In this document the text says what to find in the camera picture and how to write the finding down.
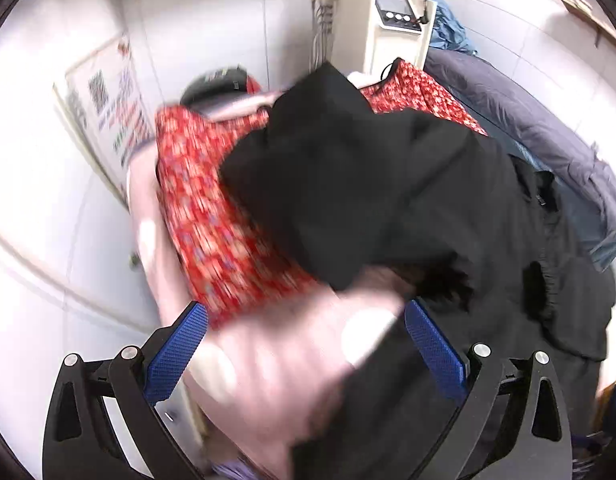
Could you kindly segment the black jacket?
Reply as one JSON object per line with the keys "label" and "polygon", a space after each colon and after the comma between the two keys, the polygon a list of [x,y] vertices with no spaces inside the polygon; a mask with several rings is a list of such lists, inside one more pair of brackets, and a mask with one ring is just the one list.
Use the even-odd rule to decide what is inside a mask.
{"label": "black jacket", "polygon": [[616,287],[550,172],[456,122],[377,112],[326,64],[220,174],[318,281],[384,266],[411,285],[332,420],[293,448],[296,478],[570,478]]}

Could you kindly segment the teal blue bed sheet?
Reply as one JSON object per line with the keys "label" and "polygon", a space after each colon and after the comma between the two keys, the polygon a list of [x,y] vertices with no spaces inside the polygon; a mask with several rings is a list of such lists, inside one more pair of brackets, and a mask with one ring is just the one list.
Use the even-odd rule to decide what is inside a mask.
{"label": "teal blue bed sheet", "polygon": [[[445,0],[435,1],[437,2],[437,11],[433,35],[431,35],[430,40],[430,50],[457,51],[479,58],[472,42],[468,40],[465,28],[454,16],[450,6],[445,3]],[[570,215],[570,221],[573,223],[581,243],[599,268],[605,269],[610,266],[616,258],[616,234],[608,230],[598,207],[574,191],[560,177],[555,176],[555,173],[546,164],[536,159],[521,143],[510,138],[507,133],[488,120],[484,122],[480,116],[475,116],[469,107],[462,105],[468,113],[471,113],[477,119],[486,133],[491,138],[498,140],[509,154],[526,160],[537,170],[550,171],[554,174],[554,184],[558,188],[558,193],[561,194],[564,208]]]}

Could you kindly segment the red floral patterned garment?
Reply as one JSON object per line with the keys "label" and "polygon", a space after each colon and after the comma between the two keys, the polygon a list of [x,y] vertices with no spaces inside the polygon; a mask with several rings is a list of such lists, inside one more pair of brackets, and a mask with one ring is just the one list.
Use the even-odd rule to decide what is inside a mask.
{"label": "red floral patterned garment", "polygon": [[157,178],[193,295],[221,325],[368,266],[449,266],[499,150],[425,73],[358,89],[323,64],[264,110],[159,110]]}

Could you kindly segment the pink bed sheet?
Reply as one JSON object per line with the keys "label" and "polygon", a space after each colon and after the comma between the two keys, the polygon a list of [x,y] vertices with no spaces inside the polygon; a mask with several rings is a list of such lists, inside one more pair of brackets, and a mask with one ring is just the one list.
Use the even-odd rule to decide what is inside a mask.
{"label": "pink bed sheet", "polygon": [[362,270],[342,292],[283,255],[224,190],[219,168],[265,126],[270,93],[201,116],[158,110],[154,139],[132,156],[128,195],[138,256],[161,321],[192,301],[209,330],[183,379],[219,437],[262,472],[287,479],[291,448],[323,429],[403,308],[408,285]]}

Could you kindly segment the dark grey duvet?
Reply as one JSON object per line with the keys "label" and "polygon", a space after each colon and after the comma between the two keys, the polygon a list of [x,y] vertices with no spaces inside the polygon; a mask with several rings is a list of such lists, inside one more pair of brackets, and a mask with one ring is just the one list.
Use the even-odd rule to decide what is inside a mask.
{"label": "dark grey duvet", "polygon": [[546,164],[600,210],[616,234],[616,177],[594,149],[528,91],[488,62],[457,51],[431,49],[425,72],[475,116],[488,120]]}

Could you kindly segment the beige medical machine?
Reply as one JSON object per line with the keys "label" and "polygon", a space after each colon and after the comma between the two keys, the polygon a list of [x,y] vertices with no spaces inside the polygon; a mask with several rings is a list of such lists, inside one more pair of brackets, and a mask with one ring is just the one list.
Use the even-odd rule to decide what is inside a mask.
{"label": "beige medical machine", "polygon": [[381,78],[397,58],[422,70],[435,0],[312,0],[310,67]]}

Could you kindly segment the wall poster with QR code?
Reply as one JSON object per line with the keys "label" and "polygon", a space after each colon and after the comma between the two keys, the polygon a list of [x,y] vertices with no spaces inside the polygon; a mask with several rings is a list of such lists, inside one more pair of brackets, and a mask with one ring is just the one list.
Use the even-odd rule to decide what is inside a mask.
{"label": "wall poster with QR code", "polygon": [[76,146],[110,192],[128,203],[134,153],[154,139],[125,34],[107,41],[53,84]]}

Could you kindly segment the wooden wall shelf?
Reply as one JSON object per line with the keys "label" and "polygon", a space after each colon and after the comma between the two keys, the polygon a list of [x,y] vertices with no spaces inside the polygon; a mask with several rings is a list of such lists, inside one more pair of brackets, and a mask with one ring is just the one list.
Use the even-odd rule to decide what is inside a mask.
{"label": "wooden wall shelf", "polygon": [[587,0],[561,0],[565,9],[590,26],[596,33],[594,44],[598,46],[601,38],[608,40],[616,48],[616,28],[610,19],[601,12],[596,12]]}

